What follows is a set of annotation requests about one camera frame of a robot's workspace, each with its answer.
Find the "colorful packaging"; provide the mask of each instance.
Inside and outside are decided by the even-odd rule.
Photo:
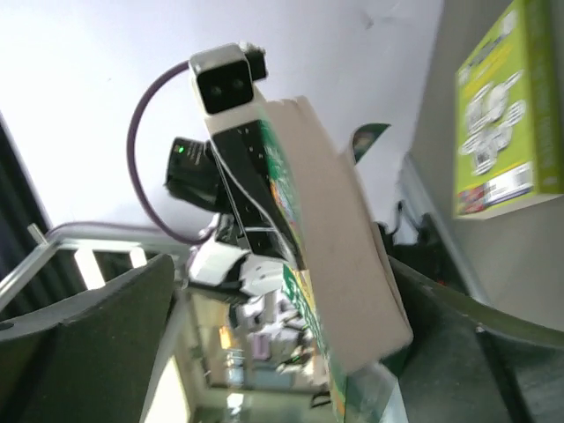
[[[456,75],[458,218],[488,219],[562,194],[548,7],[515,0]]]

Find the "white label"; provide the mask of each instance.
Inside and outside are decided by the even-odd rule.
[[[505,174],[496,176],[486,184],[487,202],[497,203],[505,198],[512,197],[519,191],[532,188],[532,166],[531,163],[525,163],[515,167]]]

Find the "white wall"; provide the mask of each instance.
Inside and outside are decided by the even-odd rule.
[[[306,94],[337,145],[389,122],[360,163],[377,219],[390,220],[442,0],[2,0],[0,110],[53,224],[147,222],[130,187],[125,135],[143,90],[204,48],[267,49],[267,98]],[[205,138],[186,78],[148,109],[137,158],[166,221],[195,233],[209,216],[162,187],[174,136]]]

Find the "table surface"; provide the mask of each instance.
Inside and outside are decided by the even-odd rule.
[[[453,220],[455,74],[510,4],[444,2],[434,57],[412,146],[429,194],[468,257],[491,302],[502,311],[564,330],[564,197],[485,221]],[[564,2],[551,0],[560,103],[564,99]]]

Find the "camera lens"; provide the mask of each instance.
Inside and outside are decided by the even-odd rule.
[[[211,95],[213,95],[214,97],[219,97],[221,95],[221,88],[216,85],[213,86],[210,91]]]
[[[241,90],[244,87],[243,81],[236,79],[233,81],[233,88],[235,90]]]

